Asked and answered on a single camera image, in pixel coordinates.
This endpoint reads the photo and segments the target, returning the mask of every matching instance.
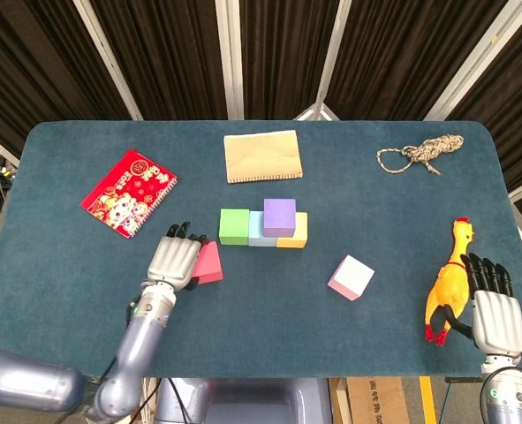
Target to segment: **red notebook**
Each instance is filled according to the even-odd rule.
[[[129,150],[80,206],[130,238],[176,183],[172,172]]]

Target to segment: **wooden cube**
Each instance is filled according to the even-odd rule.
[[[328,286],[353,301],[363,294],[373,274],[374,271],[367,265],[347,255],[329,280]]]
[[[198,284],[223,280],[222,262],[215,241],[201,247],[192,277],[198,277]]]
[[[292,237],[296,230],[295,199],[264,200],[264,237]]]
[[[219,219],[219,241],[222,245],[247,245],[249,209],[222,209]]]
[[[307,213],[296,212],[296,230],[292,237],[279,237],[276,247],[303,249],[307,242]]]
[[[249,246],[275,247],[276,238],[264,237],[263,231],[263,213],[252,210],[249,213]]]

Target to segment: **table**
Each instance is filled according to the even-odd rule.
[[[286,129],[298,132],[302,179],[226,183],[225,134]],[[445,133],[465,144],[434,160],[441,177],[421,164],[390,175],[376,162],[379,148]],[[125,239],[79,203],[129,148],[179,182]],[[493,141],[478,123],[65,121],[31,131],[11,190],[0,234],[0,346],[100,374],[169,226],[189,220],[215,238],[220,208],[261,210],[266,197],[294,197],[308,212],[306,248],[222,246],[225,279],[179,294],[151,375],[478,375],[483,357],[457,332],[443,348],[423,337],[426,297],[457,216],[474,225],[470,251],[508,268],[522,306],[522,245]],[[347,254],[375,269],[352,303],[326,285]]]

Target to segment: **robotic arm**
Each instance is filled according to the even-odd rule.
[[[522,313],[513,298],[508,271],[475,254],[461,255],[473,303],[473,326],[443,307],[451,327],[487,355],[480,365],[480,414],[489,424],[522,424]]]
[[[49,364],[0,350],[0,405],[50,411],[74,411],[99,423],[128,415],[140,399],[140,380],[159,344],[176,304],[175,292],[192,289],[191,279],[205,235],[185,238],[189,223],[172,225],[156,248],[143,292],[129,316],[115,366],[98,387],[70,367]]]

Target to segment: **yellow rubber chicken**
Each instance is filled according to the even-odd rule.
[[[469,284],[467,282],[465,264],[461,261],[461,254],[466,254],[466,248],[473,241],[473,226],[468,218],[462,216],[453,223],[453,238],[455,245],[449,262],[439,270],[434,288],[427,296],[426,304],[426,340],[435,341],[438,346],[445,345],[450,325],[445,322],[443,331],[436,336],[431,328],[431,316],[438,307],[450,305],[455,317],[458,318],[465,309],[469,300]]]

